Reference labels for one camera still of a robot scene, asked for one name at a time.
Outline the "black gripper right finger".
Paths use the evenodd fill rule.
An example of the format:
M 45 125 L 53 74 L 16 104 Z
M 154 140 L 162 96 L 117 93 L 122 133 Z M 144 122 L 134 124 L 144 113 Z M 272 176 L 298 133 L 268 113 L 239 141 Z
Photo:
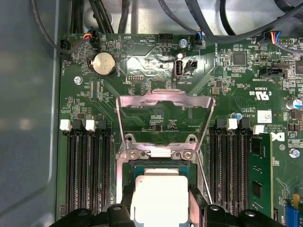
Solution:
M 194 227 L 281 227 L 282 224 L 257 210 L 243 210 L 237 216 L 219 205 L 207 204 L 200 190 L 190 185 L 189 223 Z

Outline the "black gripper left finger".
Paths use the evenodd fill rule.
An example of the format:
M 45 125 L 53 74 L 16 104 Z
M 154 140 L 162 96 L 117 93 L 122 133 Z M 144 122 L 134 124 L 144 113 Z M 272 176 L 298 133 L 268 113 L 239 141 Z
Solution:
M 130 218 L 134 186 L 127 185 L 123 189 L 122 200 L 113 204 L 97 215 L 88 209 L 76 209 L 60 220 L 51 224 L 53 227 L 134 227 Z

